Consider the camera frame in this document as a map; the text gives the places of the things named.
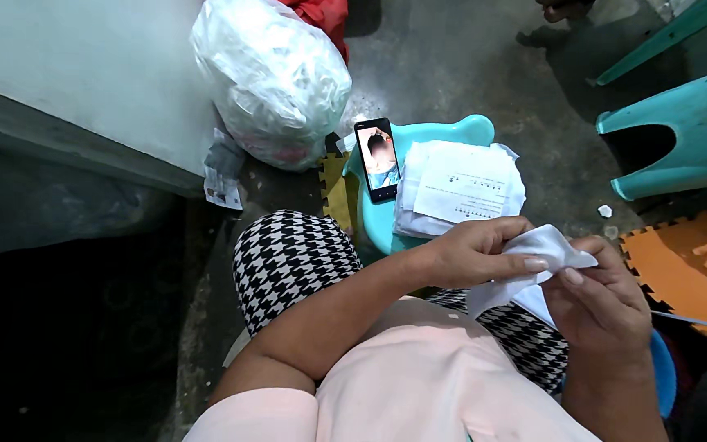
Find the black and white pattern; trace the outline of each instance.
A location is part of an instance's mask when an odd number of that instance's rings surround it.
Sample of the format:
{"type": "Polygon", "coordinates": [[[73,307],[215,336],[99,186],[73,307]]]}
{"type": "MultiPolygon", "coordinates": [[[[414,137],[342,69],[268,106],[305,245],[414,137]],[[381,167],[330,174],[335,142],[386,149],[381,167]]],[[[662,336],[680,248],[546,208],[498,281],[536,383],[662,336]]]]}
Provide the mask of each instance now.
{"type": "MultiPolygon", "coordinates": [[[[361,268],[354,244],[334,219],[280,210],[252,223],[233,249],[233,280],[250,336],[286,308],[361,268]]],[[[429,302],[466,313],[465,290],[441,290],[429,302]]],[[[561,335],[509,304],[477,321],[506,349],[518,370],[553,392],[566,368],[561,335]]]]}
{"type": "Polygon", "coordinates": [[[354,244],[331,217],[290,210],[260,217],[233,249],[233,281],[250,336],[360,268],[354,244]]]}

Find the white cable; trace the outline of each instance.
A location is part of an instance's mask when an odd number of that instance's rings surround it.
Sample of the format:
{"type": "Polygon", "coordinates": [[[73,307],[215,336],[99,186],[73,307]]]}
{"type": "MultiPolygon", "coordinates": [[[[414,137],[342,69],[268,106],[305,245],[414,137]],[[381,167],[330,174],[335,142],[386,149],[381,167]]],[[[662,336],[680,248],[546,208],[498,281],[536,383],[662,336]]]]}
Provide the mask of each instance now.
{"type": "Polygon", "coordinates": [[[654,315],[664,316],[666,318],[678,319],[680,321],[691,322],[692,324],[698,324],[699,326],[707,326],[707,321],[702,321],[701,319],[692,319],[685,316],[673,315],[672,313],[663,313],[662,311],[651,310],[654,315]]]}

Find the phone screen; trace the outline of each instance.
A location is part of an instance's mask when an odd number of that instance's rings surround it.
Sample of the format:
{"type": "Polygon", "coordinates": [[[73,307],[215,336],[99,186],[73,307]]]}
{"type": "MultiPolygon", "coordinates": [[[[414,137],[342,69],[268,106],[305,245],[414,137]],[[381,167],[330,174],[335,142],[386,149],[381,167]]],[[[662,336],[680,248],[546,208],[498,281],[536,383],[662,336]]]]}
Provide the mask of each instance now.
{"type": "Polygon", "coordinates": [[[357,125],[355,130],[370,191],[397,185],[400,168],[389,121],[380,118],[364,125],[366,127],[357,125]]]}

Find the red fabric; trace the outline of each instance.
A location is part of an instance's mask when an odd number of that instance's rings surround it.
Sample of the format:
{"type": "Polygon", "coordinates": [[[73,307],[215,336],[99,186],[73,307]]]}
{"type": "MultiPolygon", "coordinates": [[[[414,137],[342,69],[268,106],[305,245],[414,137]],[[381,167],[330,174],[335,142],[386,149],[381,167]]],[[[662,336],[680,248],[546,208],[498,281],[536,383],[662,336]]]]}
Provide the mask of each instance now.
{"type": "Polygon", "coordinates": [[[307,24],[326,32],[348,65],[348,45],[342,41],[346,31],[348,0],[280,0],[307,24]]]}

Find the receipt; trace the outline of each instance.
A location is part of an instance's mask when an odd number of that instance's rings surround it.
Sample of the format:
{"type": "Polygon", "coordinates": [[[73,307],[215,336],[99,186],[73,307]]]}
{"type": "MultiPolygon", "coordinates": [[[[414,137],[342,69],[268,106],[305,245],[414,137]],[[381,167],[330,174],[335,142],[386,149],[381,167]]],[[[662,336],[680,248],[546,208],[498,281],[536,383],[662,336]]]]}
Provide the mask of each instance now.
{"type": "Polygon", "coordinates": [[[436,149],[427,159],[413,211],[451,223],[501,216],[512,161],[500,149],[436,149]]]}

